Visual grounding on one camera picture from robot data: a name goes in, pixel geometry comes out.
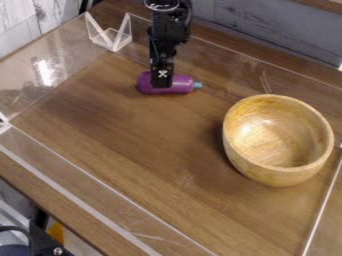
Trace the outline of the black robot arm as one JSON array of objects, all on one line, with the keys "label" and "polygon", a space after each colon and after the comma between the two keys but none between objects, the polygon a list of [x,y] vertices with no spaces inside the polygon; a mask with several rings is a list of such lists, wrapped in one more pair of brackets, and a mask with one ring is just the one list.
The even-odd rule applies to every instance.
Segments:
[{"label": "black robot arm", "polygon": [[191,36],[191,0],[144,0],[151,11],[150,40],[151,86],[170,88],[174,76],[176,48]]}]

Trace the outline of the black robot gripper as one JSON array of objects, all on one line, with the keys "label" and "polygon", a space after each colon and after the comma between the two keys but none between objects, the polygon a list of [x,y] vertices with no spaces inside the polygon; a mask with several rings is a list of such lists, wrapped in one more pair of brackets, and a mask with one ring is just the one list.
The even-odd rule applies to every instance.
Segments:
[{"label": "black robot gripper", "polygon": [[193,4],[148,3],[147,8],[152,12],[148,29],[151,85],[170,88],[176,47],[186,44],[191,36]]}]

